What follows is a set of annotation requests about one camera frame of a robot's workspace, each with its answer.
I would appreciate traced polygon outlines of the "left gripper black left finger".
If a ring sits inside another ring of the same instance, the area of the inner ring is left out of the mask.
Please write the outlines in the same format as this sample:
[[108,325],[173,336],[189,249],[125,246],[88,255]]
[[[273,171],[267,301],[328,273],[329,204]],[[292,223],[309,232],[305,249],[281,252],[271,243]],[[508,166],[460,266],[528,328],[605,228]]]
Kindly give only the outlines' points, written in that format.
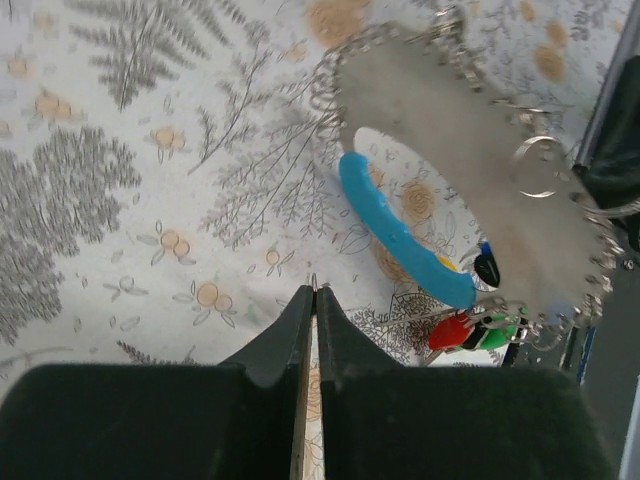
[[1,406],[5,479],[299,479],[313,290],[216,365],[49,364]]

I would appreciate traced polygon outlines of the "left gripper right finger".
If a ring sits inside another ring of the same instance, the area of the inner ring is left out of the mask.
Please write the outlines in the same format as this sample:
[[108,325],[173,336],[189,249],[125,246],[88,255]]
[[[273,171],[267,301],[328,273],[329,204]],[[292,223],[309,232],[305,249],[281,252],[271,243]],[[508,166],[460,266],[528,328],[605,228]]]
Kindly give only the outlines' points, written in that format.
[[408,367],[316,295],[329,479],[613,479],[577,383],[554,369]]

